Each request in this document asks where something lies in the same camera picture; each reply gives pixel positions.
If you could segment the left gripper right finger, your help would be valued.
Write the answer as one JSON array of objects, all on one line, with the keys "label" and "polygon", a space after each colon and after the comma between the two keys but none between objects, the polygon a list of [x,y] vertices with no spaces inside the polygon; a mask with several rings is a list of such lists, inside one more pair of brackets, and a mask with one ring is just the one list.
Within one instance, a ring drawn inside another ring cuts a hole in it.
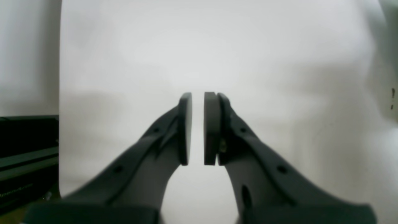
[{"label": "left gripper right finger", "polygon": [[204,164],[230,177],[240,224],[375,224],[367,204],[321,190],[264,144],[223,93],[204,94]]}]

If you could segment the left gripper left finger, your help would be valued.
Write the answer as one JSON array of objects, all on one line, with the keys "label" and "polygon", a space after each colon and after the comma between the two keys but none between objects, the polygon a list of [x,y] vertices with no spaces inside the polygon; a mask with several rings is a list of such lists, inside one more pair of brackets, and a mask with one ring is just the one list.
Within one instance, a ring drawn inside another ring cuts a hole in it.
[{"label": "left gripper left finger", "polygon": [[168,180],[188,165],[192,94],[87,184],[51,203],[32,205],[24,224],[157,224]]}]

